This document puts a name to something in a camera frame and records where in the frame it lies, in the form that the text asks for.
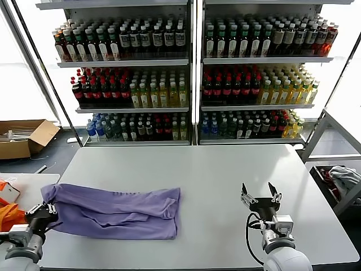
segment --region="floor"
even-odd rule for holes
[[[305,130],[304,137],[307,137],[310,130]],[[43,165],[47,166],[47,169],[43,173],[58,173],[62,175],[72,160],[73,156],[79,149],[77,143],[67,143],[67,139],[73,137],[73,134],[69,130],[61,130],[56,137],[45,147],[39,154],[33,155],[27,159],[16,160],[1,160],[0,172],[3,173],[34,173]],[[345,141],[345,139],[339,135],[334,129],[327,129],[324,135],[321,137],[320,142],[316,146],[314,155],[322,154],[356,154],[357,152],[353,147]],[[350,168],[355,168],[358,172],[361,172],[361,161],[333,161],[333,162],[317,162],[306,163],[306,168],[311,169],[313,165],[345,165]],[[355,220],[341,221],[342,226],[346,230],[354,246],[361,254],[361,235],[360,226]],[[314,270],[317,271],[360,271],[361,261],[358,263],[350,264],[337,264],[337,265],[321,265],[314,266]]]

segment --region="display shelf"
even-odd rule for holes
[[[266,104],[264,106],[201,106],[202,111],[237,111],[237,110],[280,110],[295,108],[312,108],[313,104]]]
[[[143,6],[184,6],[187,0],[75,0],[75,1],[46,1],[36,4],[40,10],[57,10],[73,8],[99,8],[99,7],[143,7]]]
[[[152,60],[120,60],[120,61],[85,61],[60,62],[60,68],[94,68],[94,67],[142,67],[142,66],[184,66],[188,59],[152,59]]]
[[[307,63],[307,62],[318,62],[327,63],[333,58],[323,58],[318,56],[305,56],[305,57],[279,57],[279,58],[204,58],[203,64],[261,64],[261,63]]]
[[[189,107],[167,107],[167,108],[97,108],[81,109],[78,107],[77,113],[165,113],[165,112],[188,112]]]
[[[130,146],[187,146],[188,140],[176,141],[114,141],[114,142],[86,142],[86,147],[130,147]]]

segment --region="metal shelf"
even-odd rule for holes
[[[60,62],[60,68],[78,67],[143,67],[143,66],[183,66],[188,65],[188,59],[152,59],[152,60],[121,60],[121,61],[85,61]]]
[[[237,111],[237,110],[280,110],[295,108],[312,108],[313,104],[266,104],[264,106],[202,106],[202,111]]]
[[[279,57],[279,58],[204,58],[203,64],[249,64],[249,63],[307,63],[318,62],[327,63],[333,58],[322,57]]]
[[[305,144],[303,138],[206,139],[200,145]]]
[[[189,146],[188,140],[177,141],[114,141],[86,142],[85,147],[130,147],[130,146]]]
[[[164,112],[188,112],[188,107],[167,107],[167,108],[103,108],[103,109],[81,109],[77,113],[164,113]]]
[[[99,7],[143,7],[143,6],[184,6],[187,0],[75,0],[75,1],[46,1],[36,4],[40,10],[57,10],[73,8],[99,8]]]

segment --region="beverage bottle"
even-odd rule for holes
[[[230,39],[228,40],[228,57],[234,58],[236,56],[236,48],[237,48],[237,25],[232,24],[231,25],[231,33],[230,33]]]
[[[321,55],[321,47],[325,43],[328,30],[327,24],[323,24],[320,29],[318,29],[317,38],[315,43],[312,45],[312,50],[314,55]]]
[[[267,24],[266,30],[265,30],[265,36],[262,39],[261,45],[260,45],[260,52],[259,55],[262,58],[265,58],[268,55],[268,50],[271,45],[271,33],[272,33],[272,25]]]
[[[244,58],[246,56],[246,51],[248,47],[248,37],[247,37],[248,29],[249,29],[248,24],[242,25],[242,34],[241,34],[241,39],[239,41],[239,54],[238,54],[238,57],[240,58]]]
[[[290,55],[292,42],[294,39],[294,35],[296,33],[296,31],[294,30],[294,26],[295,26],[295,24],[291,23],[289,25],[288,29],[286,29],[286,31],[284,33],[282,46],[281,46],[281,55]]]
[[[318,88],[319,84],[320,84],[320,81],[315,81],[313,83],[312,88],[309,91],[309,96],[307,97],[307,100],[306,100],[307,104],[313,104],[316,94],[318,92],[317,88]]]
[[[217,39],[217,57],[222,58],[224,56],[224,47],[226,44],[225,36],[226,34],[226,26],[221,24],[219,26],[218,39]]]
[[[332,27],[331,29],[328,29],[328,34],[327,34],[327,38],[325,40],[325,43],[322,44],[321,47],[321,51],[320,51],[320,56],[327,56],[329,51],[331,50],[332,44],[338,34],[338,25],[335,25],[334,27]]]
[[[251,58],[255,58],[258,55],[260,32],[261,32],[261,26],[259,24],[256,24],[254,26],[252,42],[249,45],[249,56]]]
[[[296,104],[305,104],[306,103],[306,99],[309,96],[309,86],[310,86],[310,80],[306,79],[302,86],[300,94],[298,95]]]
[[[172,122],[172,135],[173,135],[173,140],[179,140],[178,138],[178,134],[179,134],[179,131],[178,131],[178,124],[176,121],[173,121]]]
[[[250,92],[250,75],[247,75],[241,88],[241,97],[240,97],[241,104],[249,103],[249,92]]]

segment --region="white table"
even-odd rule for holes
[[[27,174],[27,173],[0,173],[0,178],[12,180],[13,187],[20,191],[20,196],[16,203],[19,209],[27,211],[34,205],[42,203],[43,198],[40,189],[43,186],[57,183],[59,174]],[[10,247],[9,243],[0,245],[0,260],[5,259],[6,250]]]
[[[117,241],[50,231],[39,262],[45,268],[210,269],[259,266],[245,243],[253,196],[283,193],[279,214],[294,220],[296,246],[312,264],[344,263],[359,255],[324,196],[290,145],[94,147],[76,153],[59,183],[113,191],[179,186],[180,228],[173,241]],[[261,235],[250,230],[261,259]]]

